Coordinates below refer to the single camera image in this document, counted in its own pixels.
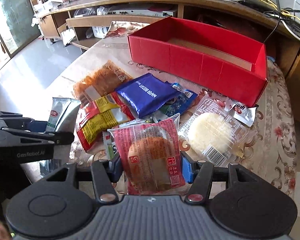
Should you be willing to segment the white green wafer packet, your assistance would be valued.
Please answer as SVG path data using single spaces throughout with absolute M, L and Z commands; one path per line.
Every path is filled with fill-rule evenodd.
M 53 97 L 45 131 L 73 132 L 80 106 L 81 102 L 79 100 Z

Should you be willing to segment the red yellow snack packet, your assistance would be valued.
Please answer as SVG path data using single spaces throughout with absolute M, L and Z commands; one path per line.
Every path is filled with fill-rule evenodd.
M 134 120 L 129 107 L 112 92 L 94 100 L 78 111 L 75 124 L 83 149 L 88 152 L 103 131 Z

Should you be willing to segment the clear white cake packet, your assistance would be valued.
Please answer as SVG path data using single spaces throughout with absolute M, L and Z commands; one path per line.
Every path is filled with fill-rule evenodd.
M 178 130 L 179 148 L 194 160 L 226 167 L 236 160 L 239 145 L 248 134 L 249 129 L 215 100 L 203 97 Z

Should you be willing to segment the pink bread snack packet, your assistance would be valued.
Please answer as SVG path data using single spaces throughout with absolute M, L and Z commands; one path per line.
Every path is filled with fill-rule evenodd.
M 178 120 L 108 129 L 128 180 L 128 194 L 178 194 L 182 175 Z

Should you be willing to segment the orange spicy snack packet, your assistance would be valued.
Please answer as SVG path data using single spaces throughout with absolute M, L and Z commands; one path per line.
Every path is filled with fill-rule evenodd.
M 73 85 L 73 95 L 81 105 L 95 101 L 115 91 L 132 77 L 113 61 L 108 60 L 100 69 L 91 72 Z

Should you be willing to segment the small white red sachet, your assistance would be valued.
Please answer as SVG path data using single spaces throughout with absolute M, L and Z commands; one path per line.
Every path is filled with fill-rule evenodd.
M 256 110 L 258 105 L 254 107 L 247 107 L 246 105 L 229 98 L 225 101 L 225 111 L 229 113 L 230 116 L 251 127 L 255 121 Z

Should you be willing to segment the blue green candy bag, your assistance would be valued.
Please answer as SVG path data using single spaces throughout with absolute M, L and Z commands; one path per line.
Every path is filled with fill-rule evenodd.
M 197 93 L 184 88 L 179 83 L 169 83 L 167 81 L 166 83 L 175 90 L 179 91 L 180 94 L 176 98 L 168 100 L 162 107 L 152 114 L 154 121 L 164 120 L 178 113 L 182 115 L 191 107 L 191 105 L 194 103 L 194 100 L 198 96 Z

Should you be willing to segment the blue wafer biscuit packet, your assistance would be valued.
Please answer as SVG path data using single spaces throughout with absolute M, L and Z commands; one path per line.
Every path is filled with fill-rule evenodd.
M 147 73 L 130 80 L 115 89 L 144 118 L 157 111 L 166 102 L 177 98 L 181 92 Z

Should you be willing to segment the floral table cloth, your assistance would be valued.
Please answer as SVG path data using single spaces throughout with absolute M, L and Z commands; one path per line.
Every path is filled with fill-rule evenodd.
M 74 84 L 113 61 L 132 77 L 151 73 L 162 81 L 177 82 L 203 97 L 207 90 L 175 75 L 167 74 L 130 58 L 126 35 L 98 41 L 81 52 L 74 46 L 65 48 L 66 55 L 47 53 L 48 44 L 40 41 L 30 53 L 35 85 L 48 81 L 45 89 L 27 88 L 28 96 L 23 115 L 36 120 L 47 120 L 52 100 L 72 98 Z M 268 60 L 269 81 L 257 105 L 255 121 L 249 135 L 236 151 L 236 160 L 244 167 L 270 182 L 290 197 L 295 197 L 296 136 L 294 118 L 285 79 L 279 67 Z

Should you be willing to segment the red cardboard box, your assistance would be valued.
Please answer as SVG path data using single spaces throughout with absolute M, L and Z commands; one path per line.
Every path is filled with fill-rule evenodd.
M 248 107 L 267 86 L 265 45 L 234 31 L 175 17 L 128 36 L 134 62 L 237 100 Z

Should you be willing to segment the wooden tv cabinet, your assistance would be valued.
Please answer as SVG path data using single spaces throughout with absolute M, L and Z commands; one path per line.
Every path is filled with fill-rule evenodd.
M 300 21 L 297 10 L 260 12 L 238 2 L 219 0 L 75 0 L 36 16 L 45 38 L 59 38 L 65 27 L 75 30 L 76 46 L 96 43 L 84 32 L 111 21 L 153 23 L 177 17 L 232 30 L 260 42 L 275 57 L 286 78 L 294 118 L 300 122 Z

